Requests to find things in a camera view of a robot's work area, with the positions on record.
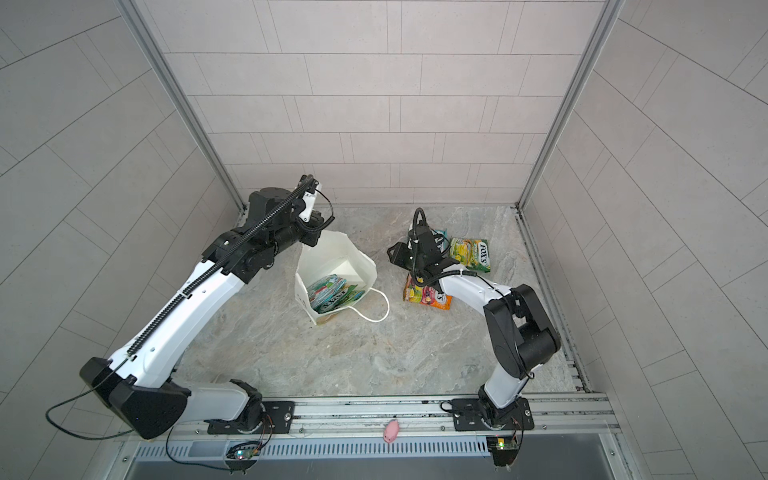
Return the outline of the white paper bag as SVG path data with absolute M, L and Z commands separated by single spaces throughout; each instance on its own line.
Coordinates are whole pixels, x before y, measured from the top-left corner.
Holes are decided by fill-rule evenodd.
M 295 299 L 314 325 L 344 311 L 370 323 L 380 323 L 390 314 L 388 297 L 374 287 L 375 262 L 344 233 L 324 232 L 316 246 L 304 246 L 294 279 Z M 358 308 L 361 300 L 372 293 L 380 295 L 386 305 L 379 318 L 372 318 Z

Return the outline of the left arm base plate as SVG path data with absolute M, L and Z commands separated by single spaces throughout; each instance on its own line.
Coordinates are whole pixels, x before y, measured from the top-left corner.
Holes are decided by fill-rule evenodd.
M 293 401 L 261 401 L 249 405 L 235 420 L 208 420 L 209 435 L 287 434 L 293 421 Z

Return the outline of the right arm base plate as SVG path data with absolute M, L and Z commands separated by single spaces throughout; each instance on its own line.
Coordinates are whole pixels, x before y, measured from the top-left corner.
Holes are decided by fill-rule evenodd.
M 527 399 L 519 397 L 504 408 L 478 397 L 455 398 L 441 403 L 441 408 L 453 418 L 459 432 L 529 431 L 535 428 Z

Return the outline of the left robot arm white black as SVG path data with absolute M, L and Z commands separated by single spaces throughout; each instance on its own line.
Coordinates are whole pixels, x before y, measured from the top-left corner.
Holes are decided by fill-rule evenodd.
M 130 342 L 80 370 L 101 403 L 145 440 L 177 424 L 204 421 L 213 433 L 263 428 L 262 395 L 248 383 L 175 383 L 187 347 L 218 310 L 296 243 L 317 245 L 331 221 L 315 210 L 320 183 L 303 176 L 295 190 L 264 188 L 249 197 L 245 223 L 219 235 L 181 289 Z

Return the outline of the orange candy bag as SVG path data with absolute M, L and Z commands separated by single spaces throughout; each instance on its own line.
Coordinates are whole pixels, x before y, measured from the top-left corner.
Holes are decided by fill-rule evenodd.
M 419 287 L 410 274 L 406 277 L 403 300 L 409 303 L 433 307 L 448 311 L 451 308 L 452 297 L 439 292 L 431 286 Z

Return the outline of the yellow green candy bag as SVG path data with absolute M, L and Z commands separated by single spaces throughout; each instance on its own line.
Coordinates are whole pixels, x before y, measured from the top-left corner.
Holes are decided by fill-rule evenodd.
M 490 248 L 486 239 L 453 238 L 449 253 L 469 270 L 491 272 Z

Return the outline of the teal mint candy bag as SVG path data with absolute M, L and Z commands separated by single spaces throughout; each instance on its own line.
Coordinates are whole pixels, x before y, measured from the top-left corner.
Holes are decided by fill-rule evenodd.
M 444 230 L 433 229 L 432 234 L 439 252 L 442 255 L 448 255 L 450 252 L 451 240 L 446 235 L 446 232 Z

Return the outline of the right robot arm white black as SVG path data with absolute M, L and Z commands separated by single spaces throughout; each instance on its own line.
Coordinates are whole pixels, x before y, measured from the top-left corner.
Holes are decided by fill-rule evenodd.
M 425 219 L 416 217 L 405 242 L 387 250 L 392 264 L 410 272 L 420 287 L 467 304 L 484 316 L 496 366 L 468 411 L 452 404 L 458 419 L 475 417 L 490 430 L 525 430 L 524 387 L 534 371 L 561 348 L 561 337 L 532 287 L 500 285 L 466 269 L 439 248 Z

